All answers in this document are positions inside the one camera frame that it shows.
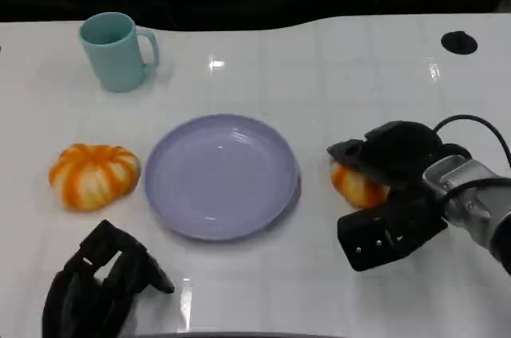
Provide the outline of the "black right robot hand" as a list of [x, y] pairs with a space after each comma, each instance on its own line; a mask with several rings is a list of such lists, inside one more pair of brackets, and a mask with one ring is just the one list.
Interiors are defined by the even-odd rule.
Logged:
[[337, 238], [357, 272], [409, 256], [446, 229], [432, 210], [422, 173], [442, 151], [434, 131], [418, 122], [391, 121], [327, 148], [343, 168], [343, 195], [355, 211], [337, 221]]

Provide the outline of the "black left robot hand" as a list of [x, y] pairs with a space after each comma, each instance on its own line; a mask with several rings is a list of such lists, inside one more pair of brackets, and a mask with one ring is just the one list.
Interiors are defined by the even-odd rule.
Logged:
[[135, 297], [175, 287], [145, 246], [101, 221], [56, 274], [42, 312], [44, 337], [118, 337]]

